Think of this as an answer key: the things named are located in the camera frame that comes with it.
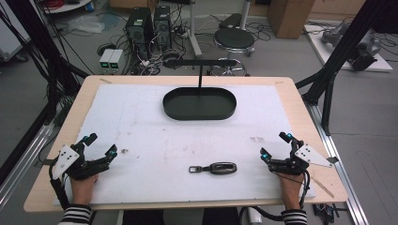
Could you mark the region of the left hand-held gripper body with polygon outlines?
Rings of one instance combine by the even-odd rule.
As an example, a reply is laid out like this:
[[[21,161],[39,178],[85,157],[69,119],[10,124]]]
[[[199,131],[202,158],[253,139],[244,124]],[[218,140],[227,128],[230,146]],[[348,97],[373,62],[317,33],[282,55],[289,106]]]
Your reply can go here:
[[[74,180],[85,180],[86,178],[109,169],[110,151],[104,157],[95,160],[86,160],[84,148],[90,142],[78,142],[71,145],[63,145],[55,160],[54,168],[51,169],[53,180],[60,178],[64,173]]]

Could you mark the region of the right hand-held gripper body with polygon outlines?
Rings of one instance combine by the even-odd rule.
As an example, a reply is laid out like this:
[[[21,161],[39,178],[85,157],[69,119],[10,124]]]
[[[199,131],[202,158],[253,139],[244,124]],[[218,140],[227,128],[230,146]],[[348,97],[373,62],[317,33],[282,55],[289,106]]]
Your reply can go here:
[[[339,161],[337,157],[323,157],[304,141],[292,139],[287,143],[291,145],[287,158],[277,159],[268,154],[268,169],[272,173],[300,175],[305,173],[311,164],[331,168]]]

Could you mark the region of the person's left hand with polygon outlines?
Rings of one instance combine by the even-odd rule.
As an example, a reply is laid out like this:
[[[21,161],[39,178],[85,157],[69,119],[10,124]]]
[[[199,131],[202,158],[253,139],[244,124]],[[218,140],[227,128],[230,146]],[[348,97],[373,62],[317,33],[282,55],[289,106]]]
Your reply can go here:
[[[93,175],[85,180],[70,179],[72,202],[74,204],[89,205],[93,197],[93,189],[99,176]]]

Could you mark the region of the thin wooden stick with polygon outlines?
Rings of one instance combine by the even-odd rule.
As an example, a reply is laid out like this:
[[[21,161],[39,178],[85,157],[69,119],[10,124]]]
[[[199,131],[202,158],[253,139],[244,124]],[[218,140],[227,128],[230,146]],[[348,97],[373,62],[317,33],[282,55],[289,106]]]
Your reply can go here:
[[[335,195],[326,187],[324,186],[319,180],[312,177],[311,178],[323,191],[325,191],[331,198],[334,198]]]

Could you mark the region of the dark key fob with clasp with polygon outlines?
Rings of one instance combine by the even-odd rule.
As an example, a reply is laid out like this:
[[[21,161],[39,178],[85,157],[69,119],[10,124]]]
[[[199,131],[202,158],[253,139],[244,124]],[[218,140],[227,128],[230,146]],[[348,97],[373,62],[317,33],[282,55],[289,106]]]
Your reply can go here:
[[[216,175],[231,174],[237,171],[237,164],[233,162],[214,162],[208,166],[190,166],[190,173],[209,172]]]

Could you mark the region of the white foam mat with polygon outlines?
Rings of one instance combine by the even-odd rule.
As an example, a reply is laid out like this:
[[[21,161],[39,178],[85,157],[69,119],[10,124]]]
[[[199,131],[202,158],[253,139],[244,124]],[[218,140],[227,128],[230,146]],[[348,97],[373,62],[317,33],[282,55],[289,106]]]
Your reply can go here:
[[[265,148],[285,159],[290,146],[279,134],[292,128],[277,90],[231,85],[234,114],[224,120],[177,121],[163,109],[169,85],[103,84],[80,128],[98,138],[84,150],[89,160],[115,144],[117,156],[95,185],[92,202],[199,203],[275,200],[278,178],[260,158]],[[190,166],[233,162],[237,171],[190,173]]]

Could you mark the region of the black oval tray stand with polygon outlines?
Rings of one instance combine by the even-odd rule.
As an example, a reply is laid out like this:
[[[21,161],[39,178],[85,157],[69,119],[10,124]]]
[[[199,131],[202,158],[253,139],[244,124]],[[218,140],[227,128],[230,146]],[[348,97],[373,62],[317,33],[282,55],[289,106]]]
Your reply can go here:
[[[233,60],[168,60],[165,65],[199,66],[198,85],[178,87],[168,92],[162,100],[164,112],[180,121],[223,120],[236,110],[237,99],[229,90],[220,87],[203,87],[203,66],[235,66]]]

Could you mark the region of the white floor board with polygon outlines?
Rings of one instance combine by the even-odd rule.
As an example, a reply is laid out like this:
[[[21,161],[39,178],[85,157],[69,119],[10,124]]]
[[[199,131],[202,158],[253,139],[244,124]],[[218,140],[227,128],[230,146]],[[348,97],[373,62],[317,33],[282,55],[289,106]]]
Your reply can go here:
[[[330,43],[323,43],[321,41],[323,31],[321,30],[320,26],[305,25],[304,29],[307,32],[307,37],[312,42],[312,45],[316,50],[319,59],[321,60],[322,64],[325,65],[331,53],[333,52],[334,48]],[[378,53],[375,55],[375,59],[376,61],[373,62],[369,67],[367,67],[366,71],[372,71],[372,72],[393,71],[393,68]]]

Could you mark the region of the black round stool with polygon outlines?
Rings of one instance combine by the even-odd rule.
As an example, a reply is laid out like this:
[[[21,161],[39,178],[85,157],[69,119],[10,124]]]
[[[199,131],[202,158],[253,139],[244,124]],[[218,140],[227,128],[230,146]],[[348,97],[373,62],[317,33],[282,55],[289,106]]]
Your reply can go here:
[[[234,53],[244,53],[251,56],[254,48],[253,36],[239,28],[221,28],[213,37],[215,46],[220,50],[227,51],[227,55],[219,58],[219,61],[233,61],[234,66],[210,66],[207,71],[208,75],[215,76],[248,76],[247,69],[244,64],[233,57]]]

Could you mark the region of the clear plastic bag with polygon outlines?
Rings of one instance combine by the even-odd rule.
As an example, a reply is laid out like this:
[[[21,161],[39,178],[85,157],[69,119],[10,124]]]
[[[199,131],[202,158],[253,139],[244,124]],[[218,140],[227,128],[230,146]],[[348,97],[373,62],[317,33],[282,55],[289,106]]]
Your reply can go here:
[[[97,16],[84,15],[68,22],[69,30],[79,30],[86,33],[100,34],[105,28]]]

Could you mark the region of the large black computer tower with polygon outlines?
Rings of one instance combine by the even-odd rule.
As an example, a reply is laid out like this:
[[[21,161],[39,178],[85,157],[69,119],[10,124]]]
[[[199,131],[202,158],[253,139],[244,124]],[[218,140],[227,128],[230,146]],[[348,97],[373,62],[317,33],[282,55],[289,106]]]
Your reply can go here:
[[[149,43],[154,37],[151,10],[149,7],[134,7],[126,23],[129,39],[142,59],[150,57]]]

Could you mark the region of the slim black computer tower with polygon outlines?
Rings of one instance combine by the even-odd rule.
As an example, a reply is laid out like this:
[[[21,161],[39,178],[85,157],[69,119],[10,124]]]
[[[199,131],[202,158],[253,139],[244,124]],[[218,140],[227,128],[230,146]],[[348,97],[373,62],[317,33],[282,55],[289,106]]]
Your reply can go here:
[[[158,48],[162,51],[172,48],[170,12],[169,6],[155,7],[153,23]]]

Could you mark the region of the white metal table leg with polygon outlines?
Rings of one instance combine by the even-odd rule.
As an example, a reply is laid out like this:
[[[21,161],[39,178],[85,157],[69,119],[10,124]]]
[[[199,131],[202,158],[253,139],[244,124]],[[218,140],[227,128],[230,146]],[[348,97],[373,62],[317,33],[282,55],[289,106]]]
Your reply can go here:
[[[189,30],[189,39],[191,43],[191,47],[194,52],[194,56],[196,58],[200,58],[203,56],[202,51],[200,49],[199,43],[195,36],[195,0],[190,1],[190,30]]]

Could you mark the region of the aluminium rail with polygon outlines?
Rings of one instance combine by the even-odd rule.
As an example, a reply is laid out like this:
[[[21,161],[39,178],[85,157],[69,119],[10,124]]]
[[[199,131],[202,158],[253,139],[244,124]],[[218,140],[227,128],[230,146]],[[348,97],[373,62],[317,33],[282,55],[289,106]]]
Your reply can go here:
[[[317,106],[311,106],[306,104],[307,111],[313,119],[316,130],[320,136],[322,143],[326,147],[330,157],[338,158],[339,161],[334,164],[337,173],[343,183],[345,191],[347,193],[347,201],[345,202],[346,208],[349,212],[350,217],[355,225],[369,225],[369,221],[361,207],[359,198],[353,188],[351,181],[348,177],[344,164],[340,158],[337,147],[333,139],[327,135],[327,132],[321,126],[321,112]]]
[[[12,167],[10,173],[0,186],[0,212],[7,205],[13,192],[22,182],[29,168],[36,160],[38,153],[50,139],[53,132],[53,125],[42,126],[37,132],[33,133],[32,138],[23,143],[22,155],[18,158],[16,164]]]

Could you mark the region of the black metal frame post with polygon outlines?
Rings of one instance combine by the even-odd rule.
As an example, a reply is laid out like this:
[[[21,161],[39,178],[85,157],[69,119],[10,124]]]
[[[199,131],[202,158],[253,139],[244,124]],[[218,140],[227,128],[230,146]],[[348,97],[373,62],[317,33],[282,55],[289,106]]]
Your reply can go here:
[[[342,39],[331,53],[326,64],[314,75],[296,83],[297,89],[308,84],[311,85],[310,89],[302,95],[303,101],[311,106],[316,106],[319,98],[324,96],[321,128],[324,129],[328,136],[330,135],[329,117],[335,78],[348,59],[349,54],[354,51],[366,32],[384,14],[393,1],[366,0]]]
[[[56,106],[66,101],[71,104],[76,98],[81,84],[78,77],[85,79],[89,73],[74,66],[56,47],[41,14],[35,10],[36,0],[5,0],[17,21],[30,37],[25,37],[13,25],[4,11],[4,5],[0,3],[0,21],[10,33],[20,42],[23,49],[32,58],[37,71],[47,82],[47,104],[35,119],[31,127],[25,132],[20,142],[0,167],[0,187],[6,183],[11,171],[26,152],[25,148],[33,140],[42,125],[48,125],[55,118]]]

